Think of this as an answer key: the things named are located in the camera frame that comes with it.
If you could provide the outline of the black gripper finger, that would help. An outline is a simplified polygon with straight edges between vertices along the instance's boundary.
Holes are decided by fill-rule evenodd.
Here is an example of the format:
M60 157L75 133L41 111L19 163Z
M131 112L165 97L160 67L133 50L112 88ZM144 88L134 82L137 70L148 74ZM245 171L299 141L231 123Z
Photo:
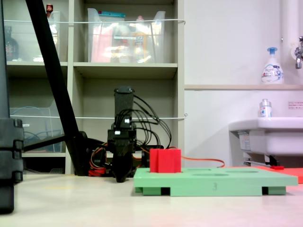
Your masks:
M124 182L123 161L123 156L113 155L113 175L118 183Z
M131 173L132 168L133 168L133 155L132 153L128 152L123 157L123 177L122 177L123 182L127 179L129 174Z

